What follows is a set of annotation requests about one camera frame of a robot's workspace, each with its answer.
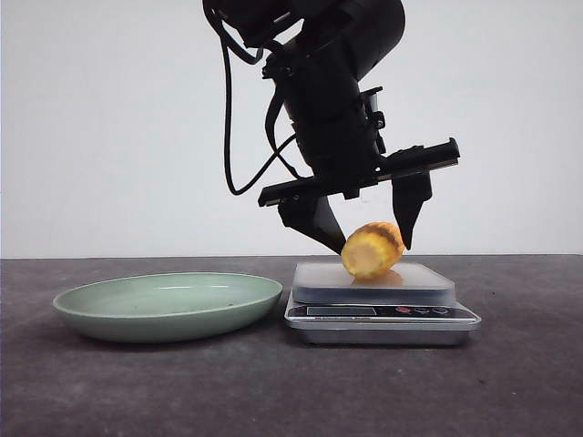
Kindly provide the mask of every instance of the green plate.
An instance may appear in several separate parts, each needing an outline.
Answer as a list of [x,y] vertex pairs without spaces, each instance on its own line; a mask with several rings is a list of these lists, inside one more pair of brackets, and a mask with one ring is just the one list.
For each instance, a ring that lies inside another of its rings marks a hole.
[[275,280],[238,273],[168,273],[113,279],[65,291],[53,306],[65,324],[101,340],[199,339],[265,316],[281,295]]

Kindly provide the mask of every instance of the black cable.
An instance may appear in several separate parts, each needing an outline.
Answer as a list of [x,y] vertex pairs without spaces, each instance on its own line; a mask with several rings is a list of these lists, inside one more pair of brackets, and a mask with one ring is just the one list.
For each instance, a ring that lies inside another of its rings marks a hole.
[[232,77],[230,71],[230,60],[229,60],[229,47],[227,43],[220,39],[220,48],[222,50],[222,56],[225,64],[225,134],[224,134],[224,167],[225,167],[225,178],[227,179],[227,186],[229,191],[235,195],[239,196],[246,191],[248,191],[255,183],[259,180],[263,173],[267,171],[271,163],[275,158],[280,157],[280,152],[284,150],[294,139],[295,134],[286,139],[281,146],[277,147],[270,158],[263,164],[263,167],[257,172],[257,174],[242,188],[235,188],[233,184],[233,177],[230,169],[230,124],[232,120]]
[[222,20],[217,17],[214,13],[212,8],[207,5],[206,1],[202,2],[202,9],[204,11],[204,15],[207,17],[207,21],[210,24],[210,27],[214,29],[214,31],[219,35],[221,41],[225,41],[227,46],[232,50],[232,52],[243,62],[247,64],[251,64],[254,66],[263,58],[263,49],[258,48],[257,53],[252,55],[243,47],[241,47],[237,41],[233,39],[233,37],[225,30],[225,27],[222,24]]
[[[271,98],[269,107],[267,108],[267,114],[265,115],[265,134],[267,135],[267,140],[270,143],[271,150],[275,152],[277,149],[277,143],[275,142],[275,121],[280,114],[281,107],[283,106],[284,95],[282,90],[282,85],[275,86],[275,92]],[[291,165],[282,155],[279,155],[281,163],[288,169],[292,176],[296,179],[301,179],[302,177],[298,174],[295,167]]]

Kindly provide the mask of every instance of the white wall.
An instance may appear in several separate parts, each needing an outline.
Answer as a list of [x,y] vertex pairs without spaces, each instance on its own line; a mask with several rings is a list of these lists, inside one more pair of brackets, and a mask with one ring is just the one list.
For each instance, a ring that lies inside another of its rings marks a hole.
[[[3,2],[3,257],[330,253],[222,173],[218,38],[193,0]],[[451,135],[414,253],[581,253],[583,3],[405,1],[384,86],[390,148]],[[269,154],[272,85],[237,62],[234,177]],[[281,123],[279,138],[290,132]],[[288,152],[299,162],[297,152]],[[302,173],[306,167],[299,165]],[[394,220],[390,183],[332,200],[348,234]]]

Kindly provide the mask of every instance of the scale platform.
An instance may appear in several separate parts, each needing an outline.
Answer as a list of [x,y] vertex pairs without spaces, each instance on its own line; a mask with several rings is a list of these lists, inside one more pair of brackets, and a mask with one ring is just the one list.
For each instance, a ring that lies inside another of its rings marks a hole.
[[466,342],[481,322],[451,280],[409,262],[367,281],[341,263],[300,263],[285,319],[309,343],[443,346]]

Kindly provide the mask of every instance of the dark tabletop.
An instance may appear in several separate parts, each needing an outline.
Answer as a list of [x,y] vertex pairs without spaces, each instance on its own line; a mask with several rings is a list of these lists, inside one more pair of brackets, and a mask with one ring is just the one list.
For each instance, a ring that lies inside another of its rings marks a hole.
[[[301,259],[3,261],[2,435],[583,435],[583,257],[414,257],[483,318],[479,340],[441,349],[299,343],[282,314]],[[161,345],[81,337],[51,307],[89,282],[197,270],[283,294],[245,329]]]

